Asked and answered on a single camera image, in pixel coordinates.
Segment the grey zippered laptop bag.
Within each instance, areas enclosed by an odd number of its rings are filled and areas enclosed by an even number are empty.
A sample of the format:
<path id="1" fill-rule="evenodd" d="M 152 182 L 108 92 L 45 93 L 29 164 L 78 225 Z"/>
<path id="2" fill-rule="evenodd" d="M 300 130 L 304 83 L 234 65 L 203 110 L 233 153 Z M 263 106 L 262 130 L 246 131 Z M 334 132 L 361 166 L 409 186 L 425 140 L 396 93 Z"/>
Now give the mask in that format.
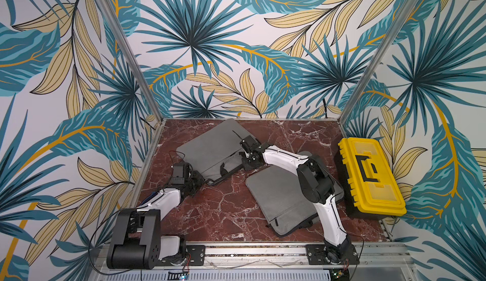
<path id="1" fill-rule="evenodd" d="M 242 168 L 240 142 L 250 135 L 237 121 L 225 120 L 178 147 L 177 151 L 202 175 L 207 185 L 216 186 Z"/>

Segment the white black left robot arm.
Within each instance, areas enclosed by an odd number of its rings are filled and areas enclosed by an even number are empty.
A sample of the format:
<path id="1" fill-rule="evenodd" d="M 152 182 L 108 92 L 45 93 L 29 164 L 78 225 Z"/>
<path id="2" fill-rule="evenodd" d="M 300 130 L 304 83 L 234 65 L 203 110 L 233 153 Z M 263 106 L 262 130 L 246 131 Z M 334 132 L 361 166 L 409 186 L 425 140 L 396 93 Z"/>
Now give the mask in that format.
<path id="1" fill-rule="evenodd" d="M 151 270 L 160 264 L 184 265 L 189 260 L 179 235 L 162 235 L 161 222 L 205 183 L 187 164 L 175 167 L 169 183 L 136 208 L 121 210 L 115 221 L 106 264 L 112 270 Z"/>

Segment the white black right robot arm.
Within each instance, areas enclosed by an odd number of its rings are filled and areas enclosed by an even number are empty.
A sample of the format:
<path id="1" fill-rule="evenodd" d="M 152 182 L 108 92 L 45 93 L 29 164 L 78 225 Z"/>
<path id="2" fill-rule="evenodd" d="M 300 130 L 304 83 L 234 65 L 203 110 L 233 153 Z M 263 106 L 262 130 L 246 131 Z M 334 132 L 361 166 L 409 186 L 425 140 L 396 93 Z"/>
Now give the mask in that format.
<path id="1" fill-rule="evenodd" d="M 338 263 L 348 251 L 353 252 L 335 203 L 333 177 L 319 156 L 290 153 L 275 145 L 262 144 L 250 135 L 240 141 L 240 146 L 245 170 L 267 164 L 283 168 L 298 177 L 303 196 L 314 204 L 321 221 L 328 258 Z"/>

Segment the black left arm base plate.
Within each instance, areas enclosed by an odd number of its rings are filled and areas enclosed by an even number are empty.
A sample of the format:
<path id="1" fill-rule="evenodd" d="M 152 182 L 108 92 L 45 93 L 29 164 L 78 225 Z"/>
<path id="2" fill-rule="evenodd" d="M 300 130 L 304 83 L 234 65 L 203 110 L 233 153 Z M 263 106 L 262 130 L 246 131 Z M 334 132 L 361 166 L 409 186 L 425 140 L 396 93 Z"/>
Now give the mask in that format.
<path id="1" fill-rule="evenodd" d="M 160 267 L 202 267 L 205 264 L 206 246 L 183 245 L 176 255 L 166 256 L 158 261 Z"/>

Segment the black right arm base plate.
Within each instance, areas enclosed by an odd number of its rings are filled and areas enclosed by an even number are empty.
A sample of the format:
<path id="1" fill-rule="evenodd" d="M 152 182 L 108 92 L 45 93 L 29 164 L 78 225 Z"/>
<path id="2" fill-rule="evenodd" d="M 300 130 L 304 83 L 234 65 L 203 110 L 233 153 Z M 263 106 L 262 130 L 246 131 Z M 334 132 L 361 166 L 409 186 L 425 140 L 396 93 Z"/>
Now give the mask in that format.
<path id="1" fill-rule="evenodd" d="M 305 245 L 306 256 L 310 265 L 357 265 L 358 252 L 354 245 L 343 248 L 327 246 L 326 244 Z"/>

